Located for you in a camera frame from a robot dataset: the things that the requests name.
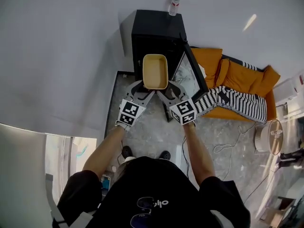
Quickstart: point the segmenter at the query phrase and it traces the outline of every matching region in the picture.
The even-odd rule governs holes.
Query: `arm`
[[[115,151],[120,146],[124,133],[123,127],[115,127],[86,160],[82,170],[93,171],[101,179]]]
[[[198,185],[207,178],[215,176],[212,159],[205,145],[196,135],[194,123],[183,125],[187,139],[188,151],[192,170]]]

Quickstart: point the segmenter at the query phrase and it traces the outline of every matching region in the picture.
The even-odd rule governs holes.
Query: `black t-shirt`
[[[69,226],[81,212],[97,210],[88,228],[220,228],[210,212],[217,210],[235,228],[250,227],[250,213],[233,181],[209,177],[198,191],[175,164],[166,160],[141,157],[130,161],[102,202],[101,187],[92,171],[69,178],[58,203]]]

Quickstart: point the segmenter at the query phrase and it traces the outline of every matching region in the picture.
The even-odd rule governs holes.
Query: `black shoe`
[[[158,159],[165,159],[165,160],[170,160],[170,158],[171,158],[171,155],[170,155],[170,153],[169,153],[169,151],[163,151],[162,153],[161,153],[161,155],[158,157]]]
[[[133,157],[132,150],[129,146],[124,146],[122,149],[122,156],[126,159],[127,157]]]

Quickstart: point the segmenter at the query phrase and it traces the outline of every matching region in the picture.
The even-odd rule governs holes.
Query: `person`
[[[278,163],[279,168],[294,166],[296,169],[302,169],[304,160],[304,149],[299,149],[291,153],[281,153],[280,159],[283,161],[280,161]]]
[[[212,159],[197,136],[194,123],[183,125],[183,129],[199,190],[168,161],[169,152],[164,152],[160,159],[135,158],[126,147],[123,155],[127,162],[118,168],[119,177],[102,200],[100,179],[125,134],[119,125],[87,159],[83,170],[68,179],[57,205],[64,222],[70,226],[82,212],[95,211],[88,228],[221,228],[225,227],[225,219],[230,227],[250,227],[250,213],[234,181],[216,177]],[[58,227],[55,220],[53,227]]]

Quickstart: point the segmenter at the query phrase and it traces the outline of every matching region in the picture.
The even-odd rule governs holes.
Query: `black and white striped fabric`
[[[255,70],[255,71],[261,71],[261,70],[258,70],[257,67],[255,67],[255,66],[253,66],[253,65],[251,65],[251,64],[249,64],[247,62],[244,62],[244,61],[242,61],[242,62],[243,62],[243,66],[246,67],[246,68],[249,68],[249,69]]]
[[[259,123],[267,120],[266,100],[258,95],[240,93],[225,86],[210,89],[194,103],[197,116],[202,116],[215,107],[223,107]]]

